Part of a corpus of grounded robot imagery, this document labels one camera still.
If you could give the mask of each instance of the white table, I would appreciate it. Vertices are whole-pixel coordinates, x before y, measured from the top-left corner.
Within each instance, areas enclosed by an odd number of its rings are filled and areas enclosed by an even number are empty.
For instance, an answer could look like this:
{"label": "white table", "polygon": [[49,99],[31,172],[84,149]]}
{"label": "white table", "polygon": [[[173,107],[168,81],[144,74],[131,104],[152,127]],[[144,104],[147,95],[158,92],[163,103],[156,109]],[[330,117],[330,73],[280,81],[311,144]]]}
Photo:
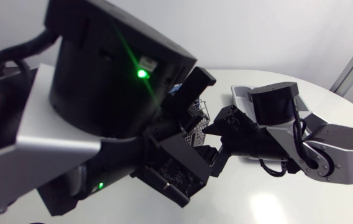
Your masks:
{"label": "white table", "polygon": [[[310,109],[331,123],[353,127],[353,105],[328,90],[297,78],[254,70],[210,70],[217,84],[201,96],[211,118],[232,103],[231,85],[297,82]],[[219,148],[219,138],[206,144]],[[353,223],[353,185],[317,182],[302,172],[269,176],[258,163],[230,158],[219,178],[180,208],[138,179],[125,177],[62,217],[51,217],[34,190],[21,197],[0,223]]]}

